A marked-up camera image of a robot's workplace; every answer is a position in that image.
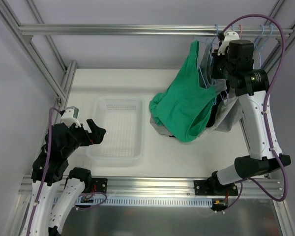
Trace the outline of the light grey tank top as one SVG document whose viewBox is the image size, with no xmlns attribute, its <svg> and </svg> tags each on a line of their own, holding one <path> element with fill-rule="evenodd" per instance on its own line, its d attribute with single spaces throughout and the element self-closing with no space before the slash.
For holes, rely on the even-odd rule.
<svg viewBox="0 0 295 236">
<path fill-rule="evenodd" d="M 241 118 L 240 104 L 226 80 L 211 79 L 209 49 L 199 62 L 199 42 L 190 44 L 176 77 L 149 103 L 150 123 L 162 135 L 191 142 L 203 132 L 228 132 Z"/>
</svg>

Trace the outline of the green tank top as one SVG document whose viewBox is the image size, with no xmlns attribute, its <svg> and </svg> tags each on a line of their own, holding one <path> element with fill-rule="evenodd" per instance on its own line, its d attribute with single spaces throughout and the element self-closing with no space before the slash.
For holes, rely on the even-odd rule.
<svg viewBox="0 0 295 236">
<path fill-rule="evenodd" d="M 176 77 L 149 102 L 155 123 L 163 125 L 180 142 L 191 142 L 205 130 L 217 97 L 213 87 L 200 86 L 199 41 L 190 44 L 189 54 Z"/>
</svg>

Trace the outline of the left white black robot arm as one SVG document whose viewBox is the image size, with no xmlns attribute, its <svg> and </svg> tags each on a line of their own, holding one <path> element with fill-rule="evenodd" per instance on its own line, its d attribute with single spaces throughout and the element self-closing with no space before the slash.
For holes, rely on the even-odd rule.
<svg viewBox="0 0 295 236">
<path fill-rule="evenodd" d="M 60 236 L 78 197 L 91 191 L 91 171 L 75 167 L 66 178 L 59 200 L 54 202 L 69 156 L 79 147 L 98 145 L 104 139 L 104 128 L 92 119 L 87 119 L 87 124 L 90 131 L 63 122 L 49 126 L 45 145 L 32 165 L 31 201 L 21 235 Z"/>
</svg>

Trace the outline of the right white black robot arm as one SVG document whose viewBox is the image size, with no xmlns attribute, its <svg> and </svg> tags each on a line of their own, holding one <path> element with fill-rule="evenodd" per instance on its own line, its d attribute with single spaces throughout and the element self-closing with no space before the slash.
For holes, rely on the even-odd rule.
<svg viewBox="0 0 295 236">
<path fill-rule="evenodd" d="M 226 79 L 241 105 L 242 126 L 248 156 L 237 157 L 234 164 L 212 173 L 203 184 L 206 191 L 222 195 L 238 181 L 284 170 L 291 164 L 289 155 L 275 139 L 269 105 L 269 80 L 262 69 L 254 69 L 254 44 L 249 40 L 223 40 L 214 50 L 212 75 Z"/>
</svg>

